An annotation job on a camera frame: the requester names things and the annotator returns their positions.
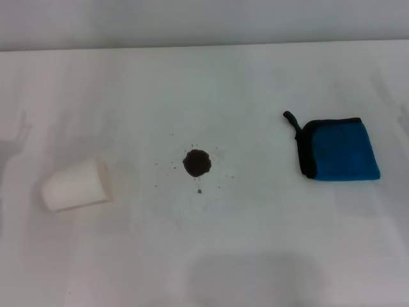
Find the black water stain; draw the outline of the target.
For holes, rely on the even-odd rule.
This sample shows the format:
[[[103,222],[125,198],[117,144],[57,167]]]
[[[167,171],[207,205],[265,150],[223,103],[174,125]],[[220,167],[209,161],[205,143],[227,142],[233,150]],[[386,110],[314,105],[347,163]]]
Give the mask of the black water stain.
[[[194,177],[200,177],[208,173],[212,167],[210,155],[204,150],[192,149],[182,160],[186,172]]]

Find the blue rag with black trim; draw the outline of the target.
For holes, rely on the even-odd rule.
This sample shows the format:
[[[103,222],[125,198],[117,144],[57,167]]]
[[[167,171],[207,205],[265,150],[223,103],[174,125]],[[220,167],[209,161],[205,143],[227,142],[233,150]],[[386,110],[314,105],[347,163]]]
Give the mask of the blue rag with black trim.
[[[283,116],[295,130],[300,170],[307,178],[326,182],[380,179],[360,118],[313,120],[301,127],[291,112]]]

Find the white paper cup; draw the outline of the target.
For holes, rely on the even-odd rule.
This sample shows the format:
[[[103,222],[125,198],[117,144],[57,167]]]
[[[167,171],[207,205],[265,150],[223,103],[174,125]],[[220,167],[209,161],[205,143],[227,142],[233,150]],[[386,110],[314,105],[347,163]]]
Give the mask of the white paper cup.
[[[51,175],[41,186],[47,208],[53,212],[76,209],[113,200],[106,163],[87,159]]]

